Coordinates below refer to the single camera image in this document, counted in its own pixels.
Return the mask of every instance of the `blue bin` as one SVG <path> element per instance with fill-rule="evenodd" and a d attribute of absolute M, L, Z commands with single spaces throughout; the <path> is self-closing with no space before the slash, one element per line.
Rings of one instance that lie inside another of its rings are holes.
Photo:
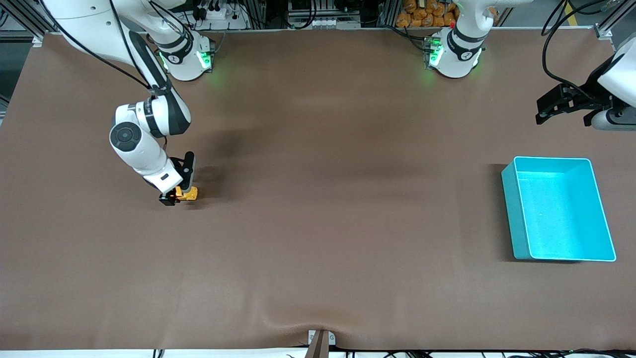
<path fill-rule="evenodd" d="M 616 260 L 588 159 L 515 157 L 501 177 L 517 259 Z"/>

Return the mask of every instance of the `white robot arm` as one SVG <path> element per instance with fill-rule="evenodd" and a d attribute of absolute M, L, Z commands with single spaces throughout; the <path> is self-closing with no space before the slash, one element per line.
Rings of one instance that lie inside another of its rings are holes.
<path fill-rule="evenodd" d="M 625 41 L 579 89 L 559 83 L 539 98 L 537 124 L 561 113 L 592 110 L 583 117 L 585 126 L 636 131 L 636 37 Z"/>
<path fill-rule="evenodd" d="M 460 78 L 477 65 L 481 44 L 490 32 L 494 18 L 491 6 L 517 6 L 532 0 L 453 0 L 460 15 L 455 27 L 432 35 L 439 38 L 436 51 L 427 54 L 429 66 L 450 78 Z"/>
<path fill-rule="evenodd" d="M 191 186 L 194 154 L 188 152 L 183 160 L 168 158 L 155 139 L 185 132 L 190 126 L 190 111 L 146 42 L 119 21 L 111 5 L 110 0 L 45 1 L 70 44 L 135 66 L 151 87 L 147 100 L 116 109 L 109 137 L 114 151 L 162 193 L 164 204 L 196 199 L 197 190 Z M 193 64 L 184 61 L 181 66 Z"/>

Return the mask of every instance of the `brown tabletop surface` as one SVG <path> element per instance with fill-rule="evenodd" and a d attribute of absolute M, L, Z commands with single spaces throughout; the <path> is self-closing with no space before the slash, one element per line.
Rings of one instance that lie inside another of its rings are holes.
<path fill-rule="evenodd" d="M 0 129 L 0 348 L 636 348 L 636 134 L 534 122 L 538 31 L 451 80 L 390 31 L 231 34 L 175 82 L 201 198 L 165 207 L 108 142 L 130 79 L 47 36 Z M 612 54 L 563 30 L 574 82 Z M 500 172 L 587 157 L 618 260 L 513 259 Z"/>

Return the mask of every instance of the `pile of brown objects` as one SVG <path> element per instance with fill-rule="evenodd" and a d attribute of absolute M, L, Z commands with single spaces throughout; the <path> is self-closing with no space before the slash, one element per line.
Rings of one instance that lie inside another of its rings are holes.
<path fill-rule="evenodd" d="M 396 27 L 451 26 L 458 18 L 459 9 L 454 3 L 427 0 L 426 7 L 421 8 L 416 0 L 404 0 L 404 12 L 397 16 Z"/>

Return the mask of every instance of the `yellow tape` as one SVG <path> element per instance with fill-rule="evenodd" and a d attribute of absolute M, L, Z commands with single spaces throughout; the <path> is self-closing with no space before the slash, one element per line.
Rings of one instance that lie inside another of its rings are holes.
<path fill-rule="evenodd" d="M 566 1 L 565 2 L 565 14 L 569 14 L 572 12 L 572 7 L 570 6 L 570 2 Z M 570 24 L 570 26 L 577 26 L 578 23 L 576 22 L 576 15 L 572 15 L 567 19 L 567 23 Z"/>

